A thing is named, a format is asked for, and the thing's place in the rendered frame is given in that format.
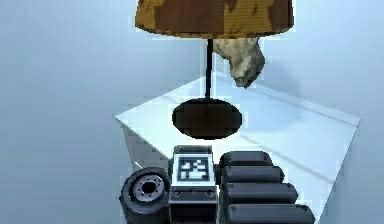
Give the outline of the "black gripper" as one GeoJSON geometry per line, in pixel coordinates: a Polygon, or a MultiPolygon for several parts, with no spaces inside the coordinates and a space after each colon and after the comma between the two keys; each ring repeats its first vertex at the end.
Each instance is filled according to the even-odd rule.
{"type": "Polygon", "coordinates": [[[169,224],[169,188],[163,168],[135,171],[125,180],[119,197],[126,224],[169,224]]]}

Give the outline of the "white chest of drawers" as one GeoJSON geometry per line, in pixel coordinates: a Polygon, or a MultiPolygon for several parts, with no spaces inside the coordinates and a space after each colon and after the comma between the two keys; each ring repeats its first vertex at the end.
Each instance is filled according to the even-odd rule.
{"type": "Polygon", "coordinates": [[[173,126],[172,112],[204,93],[205,79],[199,78],[116,116],[131,170],[166,167],[177,145],[210,145],[215,161],[227,151],[265,151],[296,187],[298,202],[320,218],[360,119],[257,83],[239,88],[215,72],[211,96],[236,106],[242,126],[224,139],[193,139],[173,126]]]}

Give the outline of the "beige lumpy object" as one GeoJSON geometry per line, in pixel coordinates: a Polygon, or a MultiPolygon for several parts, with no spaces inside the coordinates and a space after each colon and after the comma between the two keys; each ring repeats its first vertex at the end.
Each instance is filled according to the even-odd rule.
{"type": "Polygon", "coordinates": [[[237,87],[250,87],[264,68],[265,57],[259,40],[259,37],[213,40],[213,51],[229,62],[230,75],[237,87]]]}

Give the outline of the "brown shade table lamp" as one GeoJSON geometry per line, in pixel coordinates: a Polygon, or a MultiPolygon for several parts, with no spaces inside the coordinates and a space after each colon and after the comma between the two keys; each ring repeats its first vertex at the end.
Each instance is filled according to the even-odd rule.
{"type": "Polygon", "coordinates": [[[194,139],[222,139],[240,129],[242,114],[212,96],[213,40],[285,33],[294,26],[293,0],[138,0],[134,24],[153,34],[207,41],[204,95],[180,103],[172,123],[194,139]]]}

